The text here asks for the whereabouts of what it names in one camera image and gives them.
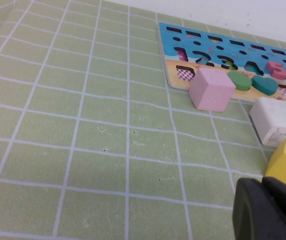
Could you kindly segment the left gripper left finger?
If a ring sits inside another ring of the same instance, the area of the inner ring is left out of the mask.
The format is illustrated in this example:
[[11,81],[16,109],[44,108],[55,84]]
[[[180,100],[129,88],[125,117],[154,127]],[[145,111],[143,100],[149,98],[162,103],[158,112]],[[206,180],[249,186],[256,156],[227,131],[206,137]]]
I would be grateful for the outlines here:
[[286,240],[286,216],[262,180],[237,180],[232,223],[237,240]]

